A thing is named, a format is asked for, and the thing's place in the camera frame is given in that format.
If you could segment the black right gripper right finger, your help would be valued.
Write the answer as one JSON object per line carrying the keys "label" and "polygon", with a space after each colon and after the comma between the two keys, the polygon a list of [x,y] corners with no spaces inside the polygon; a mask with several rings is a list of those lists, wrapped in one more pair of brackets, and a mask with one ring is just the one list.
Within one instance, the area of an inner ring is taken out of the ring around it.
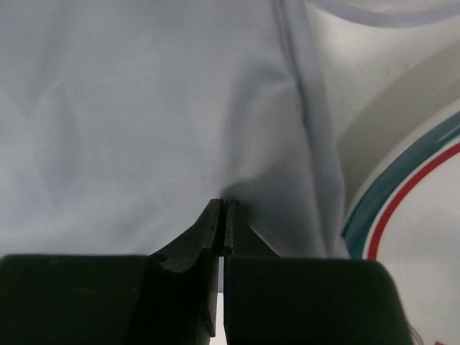
{"label": "black right gripper right finger", "polygon": [[411,344],[387,270],[363,259],[282,258],[227,204],[224,328],[229,344]]}

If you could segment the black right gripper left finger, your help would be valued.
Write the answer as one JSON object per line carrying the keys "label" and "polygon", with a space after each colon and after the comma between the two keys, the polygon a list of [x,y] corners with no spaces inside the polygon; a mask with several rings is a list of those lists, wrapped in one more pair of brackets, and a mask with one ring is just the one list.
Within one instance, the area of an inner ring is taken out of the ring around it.
{"label": "black right gripper left finger", "polygon": [[3,344],[207,344],[216,334],[220,202],[148,256],[1,260]]}

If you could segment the white plate green red rim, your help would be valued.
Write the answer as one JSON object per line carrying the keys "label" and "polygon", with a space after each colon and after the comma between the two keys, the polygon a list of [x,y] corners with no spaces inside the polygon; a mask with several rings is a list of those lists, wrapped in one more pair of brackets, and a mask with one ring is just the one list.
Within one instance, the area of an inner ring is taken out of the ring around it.
{"label": "white plate green red rim", "polygon": [[374,169],[344,227],[353,258],[391,275],[415,344],[459,342],[459,104]]}

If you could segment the grey cloth placemat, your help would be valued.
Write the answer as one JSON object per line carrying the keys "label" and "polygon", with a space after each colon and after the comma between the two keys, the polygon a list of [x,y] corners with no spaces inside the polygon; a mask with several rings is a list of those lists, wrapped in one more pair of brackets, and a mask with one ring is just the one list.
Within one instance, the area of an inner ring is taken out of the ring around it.
{"label": "grey cloth placemat", "polygon": [[302,1],[1,3],[2,254],[149,254],[219,197],[277,254],[348,254]]}

